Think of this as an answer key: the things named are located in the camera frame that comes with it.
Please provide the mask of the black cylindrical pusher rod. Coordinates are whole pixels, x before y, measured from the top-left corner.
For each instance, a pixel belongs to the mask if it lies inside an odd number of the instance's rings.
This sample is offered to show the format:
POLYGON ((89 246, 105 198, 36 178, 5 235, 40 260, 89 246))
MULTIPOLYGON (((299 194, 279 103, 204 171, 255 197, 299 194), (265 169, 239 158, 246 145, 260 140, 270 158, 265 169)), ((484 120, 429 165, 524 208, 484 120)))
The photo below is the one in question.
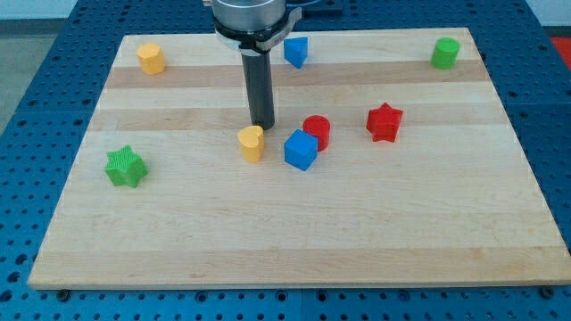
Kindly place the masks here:
POLYGON ((244 80, 251 122, 268 130, 275 125, 269 52, 257 56, 242 55, 244 80))

